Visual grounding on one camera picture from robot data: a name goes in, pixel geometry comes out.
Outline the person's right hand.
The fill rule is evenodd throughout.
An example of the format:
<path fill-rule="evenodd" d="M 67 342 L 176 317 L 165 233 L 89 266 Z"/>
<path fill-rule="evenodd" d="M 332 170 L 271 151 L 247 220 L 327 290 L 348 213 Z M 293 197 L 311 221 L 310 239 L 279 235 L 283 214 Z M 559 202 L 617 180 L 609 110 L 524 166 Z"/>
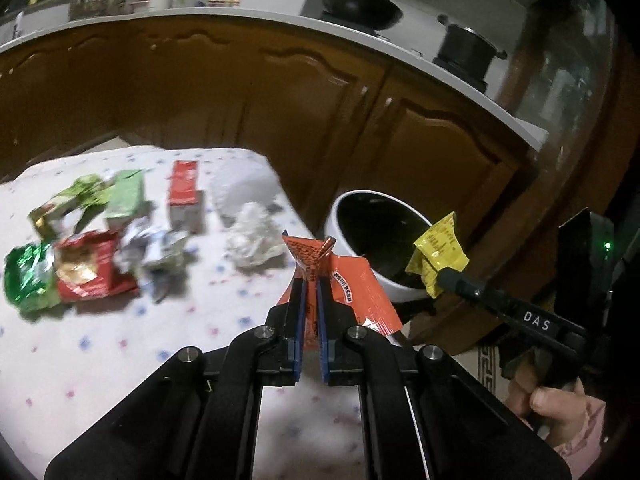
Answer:
<path fill-rule="evenodd" d="M 546 442 L 552 448 L 574 451 L 601 443 L 605 403 L 587 396 L 579 379 L 572 390 L 544 387 L 538 384 L 535 367 L 521 362 L 510 381 L 506 406 L 520 419 L 529 414 L 548 419 Z"/>

